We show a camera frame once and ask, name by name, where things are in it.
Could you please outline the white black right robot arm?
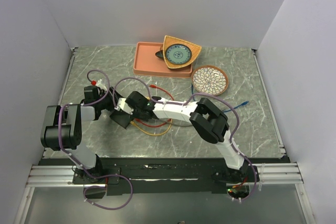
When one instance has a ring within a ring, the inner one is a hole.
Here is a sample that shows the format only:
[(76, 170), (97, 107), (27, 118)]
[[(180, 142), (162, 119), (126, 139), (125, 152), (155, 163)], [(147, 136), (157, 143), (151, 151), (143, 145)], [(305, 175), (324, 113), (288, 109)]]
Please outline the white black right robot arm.
[[(189, 98), (187, 101), (174, 101), (161, 97), (146, 98), (137, 91), (127, 98), (120, 98), (118, 107), (135, 119), (172, 119), (189, 122), (199, 136), (206, 142), (214, 144), (223, 156), (229, 168), (230, 177), (241, 181), (248, 175), (248, 161), (234, 141), (234, 134), (239, 128), (239, 115), (226, 101), (213, 95), (201, 95), (199, 101)], [(236, 126), (229, 129), (227, 115), (219, 109), (209, 98), (213, 98), (231, 109), (236, 117)]]

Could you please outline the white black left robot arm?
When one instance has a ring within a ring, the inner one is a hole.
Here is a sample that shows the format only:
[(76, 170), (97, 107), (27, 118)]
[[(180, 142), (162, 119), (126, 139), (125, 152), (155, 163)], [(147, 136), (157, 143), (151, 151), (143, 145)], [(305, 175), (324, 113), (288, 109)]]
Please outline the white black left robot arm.
[(100, 158), (82, 142), (82, 122), (96, 121), (101, 112), (114, 112), (114, 104), (122, 95), (112, 95), (113, 88), (90, 85), (84, 87), (84, 99), (79, 104), (46, 108), (40, 141), (43, 147), (62, 151), (75, 163), (78, 170), (86, 169), (85, 176), (92, 183), (103, 179)]

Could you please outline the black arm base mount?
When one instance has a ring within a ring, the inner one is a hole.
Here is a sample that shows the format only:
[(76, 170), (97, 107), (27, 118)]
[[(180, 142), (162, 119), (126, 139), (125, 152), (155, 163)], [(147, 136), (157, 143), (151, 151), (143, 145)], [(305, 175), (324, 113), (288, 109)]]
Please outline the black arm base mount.
[(100, 186), (88, 190), (89, 199), (130, 192), (225, 194), (227, 184), (260, 181), (256, 166), (244, 162), (242, 168), (230, 169), (223, 158), (101, 158), (90, 171), (93, 178), (77, 168), (72, 171), (75, 185)]

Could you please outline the black network switch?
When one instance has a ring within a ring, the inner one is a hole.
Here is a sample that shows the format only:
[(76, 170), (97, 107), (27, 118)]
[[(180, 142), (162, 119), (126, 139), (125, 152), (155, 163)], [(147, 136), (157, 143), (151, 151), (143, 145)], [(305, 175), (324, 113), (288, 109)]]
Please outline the black network switch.
[(121, 126), (124, 129), (126, 129), (133, 121), (132, 115), (127, 114), (122, 110), (120, 111), (114, 110), (110, 114), (110, 119), (116, 122), (119, 126)]

